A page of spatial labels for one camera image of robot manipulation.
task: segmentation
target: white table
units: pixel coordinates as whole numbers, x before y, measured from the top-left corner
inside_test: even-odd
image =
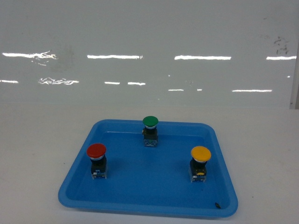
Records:
[[[142,119],[210,125],[232,179],[237,212],[217,220],[85,212],[59,188],[93,124]],[[299,111],[198,107],[1,104],[1,223],[296,223]]]

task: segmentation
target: yellow button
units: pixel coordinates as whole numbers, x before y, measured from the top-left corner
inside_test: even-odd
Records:
[[[198,162],[206,162],[211,158],[211,152],[206,147],[196,146],[191,150],[192,157]]]

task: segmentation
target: blue tray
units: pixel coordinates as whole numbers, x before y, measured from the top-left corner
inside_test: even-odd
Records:
[[[60,203],[100,212],[171,217],[228,217],[236,212],[235,190],[210,126],[159,122],[157,147],[143,146],[143,128],[137,120],[96,123],[61,185]],[[86,150],[93,143],[107,147],[107,179],[91,177]],[[205,182],[189,178],[195,146],[212,153]]]

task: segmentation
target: green button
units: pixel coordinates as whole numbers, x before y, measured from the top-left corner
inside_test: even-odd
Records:
[[[147,116],[142,120],[143,124],[147,127],[153,127],[158,124],[158,118],[154,116]]]

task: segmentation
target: small black object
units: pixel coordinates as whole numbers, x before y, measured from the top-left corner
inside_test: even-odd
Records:
[[[197,162],[194,158],[190,161],[190,177],[192,181],[206,180],[206,162]]]
[[[106,178],[106,165],[107,165],[107,158],[106,155],[103,156],[100,160],[92,160],[92,166],[90,168],[90,171],[92,173],[92,177],[105,177]]]
[[[154,129],[144,128],[142,131],[144,146],[157,147],[158,144],[158,131]]]
[[[220,205],[217,202],[215,202],[215,206],[216,208],[221,209]]]

